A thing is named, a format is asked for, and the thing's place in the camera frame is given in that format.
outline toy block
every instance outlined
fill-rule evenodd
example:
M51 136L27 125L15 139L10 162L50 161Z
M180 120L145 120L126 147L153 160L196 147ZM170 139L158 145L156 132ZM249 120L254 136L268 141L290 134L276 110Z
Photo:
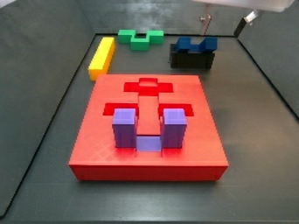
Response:
M114 49L114 38L102 38L88 66L88 75L92 81L97 79L98 75L108 73L108 67Z
M158 136L137 136L136 151L161 151L161 140Z
M130 38L130 50L132 51L148 51L149 49L149 38L138 38L132 37Z
M161 92L158 96L142 95L141 98L157 98L162 111L169 105L170 109L184 106L188 126L180 149L146 151L145 147L136 150L114 145L113 115L102 115L102 111L109 103L122 106L138 104L138 93L125 92L124 85L138 83L140 79L145 86L146 82L150 86L154 79L157 86L158 83L172 84L172 91ZM154 106L148 104L146 108L156 108L156 103ZM69 157L69 168L78 180L214 181L228 165L197 75L116 74L97 77Z
M120 44L129 44L130 38L136 35L136 30L118 30L117 42Z
M148 31L145 35L149 37L150 44L161 44L164 42L164 31Z
M198 53L200 52L200 46L198 45L190 45L190 49L188 53Z
M189 37L180 37L174 44L174 51L177 53L186 53L190 50L192 39Z
M133 108L116 108L112 128L117 148L136 147L136 110Z
M138 117L136 134L138 136L160 136L158 101L156 96L137 97Z
M182 147L182 136L186 128L186 119L181 108L165 108L162 110L162 148Z
M217 50L217 38L205 38L198 45L200 53L212 53Z
M213 52L176 52L174 44L169 47L170 68L204 68L210 69L214 58Z

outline purple block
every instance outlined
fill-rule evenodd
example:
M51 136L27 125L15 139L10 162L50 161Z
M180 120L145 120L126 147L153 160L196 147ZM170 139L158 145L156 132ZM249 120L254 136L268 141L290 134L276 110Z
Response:
M116 108L112 128L117 148L136 147L136 110L133 108Z
M158 136L137 136L137 151L161 151L161 139Z
M186 119L181 108L165 108L162 110L162 148L182 147L182 136L186 128Z

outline yellow bar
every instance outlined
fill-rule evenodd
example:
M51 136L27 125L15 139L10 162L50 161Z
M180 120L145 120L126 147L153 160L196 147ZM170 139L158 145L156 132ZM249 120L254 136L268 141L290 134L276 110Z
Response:
M108 66L116 49L114 38L102 38L92 61L88 65L89 79L94 81L100 74L108 73Z

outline black block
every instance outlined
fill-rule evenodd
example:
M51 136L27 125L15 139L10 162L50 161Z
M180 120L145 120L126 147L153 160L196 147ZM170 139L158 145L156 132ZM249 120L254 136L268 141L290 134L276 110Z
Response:
M210 69L213 52L176 52L174 44L170 44L169 61L170 68L205 68Z

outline black table surface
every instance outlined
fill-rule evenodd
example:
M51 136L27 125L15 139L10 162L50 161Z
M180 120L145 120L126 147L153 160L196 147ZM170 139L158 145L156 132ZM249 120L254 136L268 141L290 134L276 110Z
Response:
M212 68L170 69L169 44L130 52L116 44L109 73L194 74L205 91L229 167L216 182L76 180L67 160L89 94L88 65L100 36L51 121L2 223L299 221L299 125L233 38L218 38ZM198 43L200 37L192 37Z

